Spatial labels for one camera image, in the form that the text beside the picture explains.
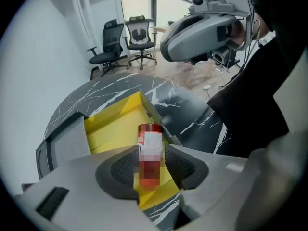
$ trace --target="mesh chair back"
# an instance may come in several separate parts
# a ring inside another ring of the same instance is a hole
[[[130,44],[145,44],[151,41],[149,36],[149,21],[143,15],[131,17],[126,26],[130,34]]]
[[[113,52],[116,48],[116,45],[107,46],[113,42],[119,42],[118,46],[120,51],[122,52],[123,49],[120,44],[121,34],[124,28],[124,24],[118,24],[115,20],[108,21],[103,30],[103,51],[104,52]]]

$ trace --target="office chair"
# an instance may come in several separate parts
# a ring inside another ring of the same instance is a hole
[[[136,58],[130,60],[128,63],[129,66],[131,66],[131,62],[141,59],[140,70],[143,69],[144,58],[154,60],[155,65],[157,65],[157,60],[155,58],[152,58],[152,55],[148,51],[146,51],[146,49],[155,46],[155,44],[151,42],[149,36],[149,24],[150,22],[146,20],[143,15],[131,17],[129,19],[129,22],[126,23],[130,34],[129,44],[127,41],[127,37],[124,37],[127,48],[133,51],[140,51],[140,54],[137,54]]]
[[[120,44],[120,38],[121,34],[124,28],[124,24],[118,24],[115,20],[108,21],[103,30],[103,53],[101,54],[96,54],[95,48],[93,47],[91,49],[88,49],[86,51],[92,51],[94,54],[94,57],[92,57],[89,60],[89,63],[91,64],[103,64],[103,74],[101,75],[104,76],[107,74],[110,70],[113,71],[114,68],[118,67],[126,67],[126,69],[129,69],[127,65],[119,65],[117,59],[119,59],[123,48],[121,47]]]

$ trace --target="black marble table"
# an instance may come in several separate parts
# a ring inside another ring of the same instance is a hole
[[[90,81],[73,91],[53,113],[44,137],[73,112],[90,117],[102,109],[142,90],[156,107],[167,129],[184,147],[214,154],[236,155],[232,135],[216,113],[185,88],[162,78],[141,74],[117,74]],[[179,195],[145,210],[162,231],[173,230]]]

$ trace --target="camera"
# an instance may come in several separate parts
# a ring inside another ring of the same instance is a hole
[[[195,5],[198,5],[198,6],[202,5],[203,3],[203,0],[192,0],[192,1]]]

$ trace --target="floor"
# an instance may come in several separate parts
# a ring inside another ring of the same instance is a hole
[[[143,70],[140,70],[141,61],[137,60],[132,62],[132,66],[129,67],[129,70],[125,67],[115,69],[115,74],[139,73],[165,78],[172,82],[177,82],[178,85],[186,88],[188,91],[207,102],[217,93],[219,86],[227,84],[240,70],[238,66],[233,66],[228,70],[229,72],[227,72],[226,69],[217,67],[213,60],[209,60],[197,63],[192,71],[193,66],[190,63],[170,63],[163,58],[159,51],[155,52],[154,58],[157,59],[157,66],[155,66],[155,61],[144,59]],[[119,61],[119,64],[128,65],[128,60],[130,59],[131,58],[123,59]],[[102,72],[100,70],[95,70],[93,72],[93,79],[100,77],[101,74]],[[113,74],[114,73],[110,71],[106,76]],[[203,87],[207,85],[210,85],[211,88],[203,90]]]

